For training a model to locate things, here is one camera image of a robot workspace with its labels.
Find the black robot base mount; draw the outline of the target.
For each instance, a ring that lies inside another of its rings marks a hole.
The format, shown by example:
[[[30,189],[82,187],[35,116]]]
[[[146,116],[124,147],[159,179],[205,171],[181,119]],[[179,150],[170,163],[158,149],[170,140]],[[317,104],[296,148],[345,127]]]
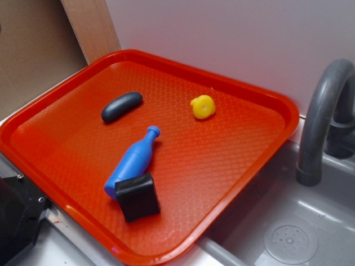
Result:
[[[49,201],[26,176],[1,178],[1,265],[35,247]]]

